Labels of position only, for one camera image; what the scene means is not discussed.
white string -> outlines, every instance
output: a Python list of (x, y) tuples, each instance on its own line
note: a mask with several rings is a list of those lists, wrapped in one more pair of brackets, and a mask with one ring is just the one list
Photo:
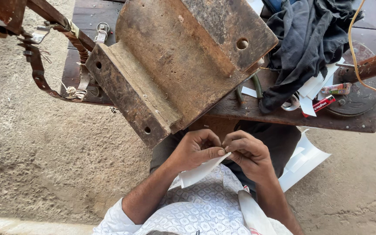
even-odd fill
[(88, 93), (88, 91), (85, 89), (76, 90), (76, 88), (74, 87), (66, 87), (65, 84), (62, 82), (62, 80), (60, 80), (59, 78), (56, 78), (56, 77), (52, 77), (52, 78), (59, 80), (62, 83), (63, 87), (65, 87), (66, 93), (69, 94), (69, 97), (65, 97), (66, 99), (71, 99), (76, 102), (82, 102), (82, 100), (84, 100), (86, 94)]

bolt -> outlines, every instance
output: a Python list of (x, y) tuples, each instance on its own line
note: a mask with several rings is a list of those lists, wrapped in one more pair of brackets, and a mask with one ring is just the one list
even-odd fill
[(25, 39), (32, 39), (33, 35), (27, 32), (21, 34)]
[(32, 51), (23, 51), (23, 55), (25, 56), (25, 61), (31, 62), (31, 56), (33, 55)]

screw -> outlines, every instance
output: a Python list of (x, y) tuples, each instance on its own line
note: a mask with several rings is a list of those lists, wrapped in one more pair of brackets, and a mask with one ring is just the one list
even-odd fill
[(25, 61), (31, 62), (31, 56), (33, 55), (32, 51), (23, 51), (23, 55), (25, 56)]

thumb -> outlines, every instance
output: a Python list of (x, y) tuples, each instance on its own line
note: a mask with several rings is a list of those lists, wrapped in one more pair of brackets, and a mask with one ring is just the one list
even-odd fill
[(198, 151), (198, 153), (200, 154), (201, 158), (205, 161), (208, 161), (213, 158), (222, 157), (226, 154), (224, 149), (221, 147), (206, 148), (201, 151)]
[(228, 158), (232, 159), (235, 163), (237, 163), (243, 170), (246, 169), (251, 164), (255, 164), (250, 158), (243, 156), (243, 154), (239, 154), (237, 152), (232, 152)]

red lighter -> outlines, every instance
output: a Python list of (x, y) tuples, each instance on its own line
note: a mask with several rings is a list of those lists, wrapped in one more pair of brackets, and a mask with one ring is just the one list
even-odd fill
[[(336, 99), (332, 96), (332, 95), (329, 95), (327, 96), (326, 98), (322, 99), (321, 101), (319, 101), (319, 103), (313, 105), (313, 109), (315, 112), (317, 112), (318, 110), (328, 106), (329, 104), (335, 102)], [(304, 117), (308, 117), (309, 115), (308, 114), (305, 114), (305, 113), (302, 113), (304, 115)]]

